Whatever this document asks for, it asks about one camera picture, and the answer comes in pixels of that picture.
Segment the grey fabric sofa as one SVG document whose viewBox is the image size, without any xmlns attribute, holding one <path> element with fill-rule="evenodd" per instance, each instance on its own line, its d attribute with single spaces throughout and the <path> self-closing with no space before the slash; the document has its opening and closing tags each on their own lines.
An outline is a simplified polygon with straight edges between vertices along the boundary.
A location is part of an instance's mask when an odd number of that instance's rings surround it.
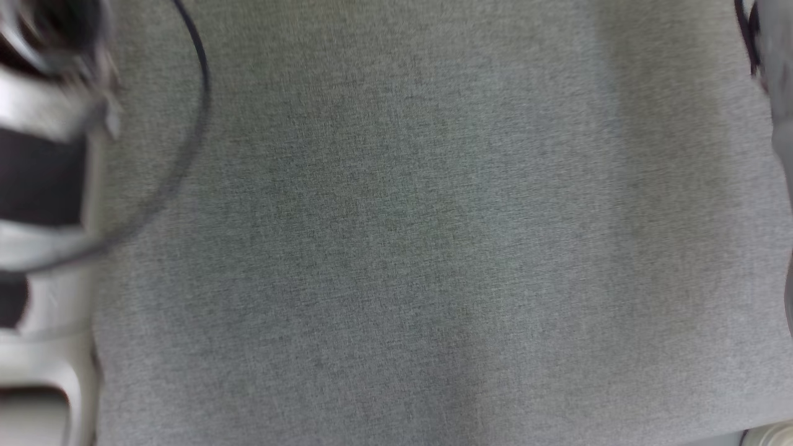
<svg viewBox="0 0 793 446">
<path fill-rule="evenodd" d="M 654 446 L 793 418 L 731 0 L 184 0 L 213 108 L 103 271 L 97 446 Z"/>
</svg>

